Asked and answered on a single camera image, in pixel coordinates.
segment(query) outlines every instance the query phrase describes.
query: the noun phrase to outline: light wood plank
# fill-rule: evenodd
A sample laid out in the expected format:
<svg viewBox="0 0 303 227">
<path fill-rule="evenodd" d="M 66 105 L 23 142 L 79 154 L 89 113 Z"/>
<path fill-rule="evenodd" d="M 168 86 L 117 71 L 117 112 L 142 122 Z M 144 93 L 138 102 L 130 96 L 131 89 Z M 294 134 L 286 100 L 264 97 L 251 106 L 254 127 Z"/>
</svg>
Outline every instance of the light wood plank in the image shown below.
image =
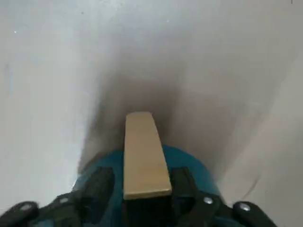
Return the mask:
<svg viewBox="0 0 303 227">
<path fill-rule="evenodd" d="M 124 199 L 169 194 L 169 173 L 152 114 L 130 113 L 125 126 Z"/>
</svg>

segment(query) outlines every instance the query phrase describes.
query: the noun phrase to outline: teal object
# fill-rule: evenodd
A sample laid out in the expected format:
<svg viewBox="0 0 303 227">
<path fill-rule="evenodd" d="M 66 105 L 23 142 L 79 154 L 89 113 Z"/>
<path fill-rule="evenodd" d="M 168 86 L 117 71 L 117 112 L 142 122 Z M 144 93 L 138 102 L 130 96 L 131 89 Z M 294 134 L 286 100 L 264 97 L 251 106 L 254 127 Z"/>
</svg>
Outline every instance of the teal object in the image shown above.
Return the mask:
<svg viewBox="0 0 303 227">
<path fill-rule="evenodd" d="M 195 179 L 199 190 L 220 195 L 207 168 L 192 155 L 173 147 L 163 146 L 165 160 L 169 171 L 174 167 L 187 166 Z M 123 227 L 121 220 L 121 204 L 123 199 L 123 151 L 114 151 L 102 159 L 90 165 L 87 170 L 78 177 L 74 189 L 79 189 L 89 179 L 90 175 L 99 167 L 111 167 L 115 174 L 115 186 L 108 208 L 98 225 L 85 224 L 84 226 Z"/>
</svg>

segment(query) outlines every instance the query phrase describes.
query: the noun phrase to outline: grey smudge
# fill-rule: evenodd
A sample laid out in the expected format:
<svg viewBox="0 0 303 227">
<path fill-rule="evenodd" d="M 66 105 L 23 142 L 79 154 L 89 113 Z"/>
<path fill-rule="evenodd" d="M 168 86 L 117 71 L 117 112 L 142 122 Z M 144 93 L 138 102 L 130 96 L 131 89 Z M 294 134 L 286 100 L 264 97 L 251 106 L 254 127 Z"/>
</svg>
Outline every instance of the grey smudge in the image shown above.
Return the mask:
<svg viewBox="0 0 303 227">
<path fill-rule="evenodd" d="M 3 69 L 3 80 L 8 95 L 12 92 L 12 71 L 9 64 L 6 64 Z"/>
<path fill-rule="evenodd" d="M 260 180 L 261 175 L 257 176 L 254 180 L 254 182 L 252 183 L 250 189 L 247 191 L 247 193 L 240 199 L 241 201 L 244 200 L 247 196 L 249 196 L 249 194 L 252 192 L 252 190 L 254 190 L 254 188 L 256 187 L 258 181 Z"/>
</svg>

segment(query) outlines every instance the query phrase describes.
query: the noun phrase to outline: black mount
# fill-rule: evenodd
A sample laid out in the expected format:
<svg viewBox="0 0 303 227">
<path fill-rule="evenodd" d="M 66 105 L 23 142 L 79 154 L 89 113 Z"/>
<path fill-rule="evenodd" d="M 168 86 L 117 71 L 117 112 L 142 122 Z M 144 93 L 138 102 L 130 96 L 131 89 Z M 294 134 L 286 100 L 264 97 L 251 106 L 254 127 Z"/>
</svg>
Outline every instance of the black mount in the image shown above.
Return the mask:
<svg viewBox="0 0 303 227">
<path fill-rule="evenodd" d="M 220 196 L 199 191 L 187 167 L 170 172 L 172 195 L 123 201 L 127 227 L 276 227 L 255 204 L 240 201 L 227 207 Z M 58 196 L 51 204 L 19 203 L 0 217 L 0 227 L 81 227 L 98 224 L 107 209 L 115 185 L 112 168 L 99 167 L 84 187 Z"/>
</svg>

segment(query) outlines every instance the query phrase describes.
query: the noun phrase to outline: metal screw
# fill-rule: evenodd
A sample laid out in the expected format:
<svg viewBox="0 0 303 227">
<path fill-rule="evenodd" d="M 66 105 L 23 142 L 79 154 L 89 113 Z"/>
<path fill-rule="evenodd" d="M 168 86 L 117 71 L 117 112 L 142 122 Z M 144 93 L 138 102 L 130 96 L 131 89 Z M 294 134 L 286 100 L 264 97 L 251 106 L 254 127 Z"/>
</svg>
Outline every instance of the metal screw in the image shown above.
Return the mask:
<svg viewBox="0 0 303 227">
<path fill-rule="evenodd" d="M 240 208 L 244 211 L 250 211 L 250 206 L 243 202 L 240 203 Z"/>
<path fill-rule="evenodd" d="M 32 205 L 30 205 L 30 204 L 24 204 L 21 208 L 20 208 L 20 210 L 22 210 L 22 211 L 25 211 L 25 210 L 28 210 L 28 209 L 30 209 L 32 207 Z"/>
<path fill-rule="evenodd" d="M 214 201 L 212 200 L 212 198 L 209 198 L 209 197 L 204 197 L 204 202 L 207 203 L 207 204 L 212 204 Z"/>
<path fill-rule="evenodd" d="M 62 199 L 60 199 L 60 203 L 65 203 L 65 202 L 67 202 L 68 201 L 68 198 L 62 198 Z"/>
</svg>

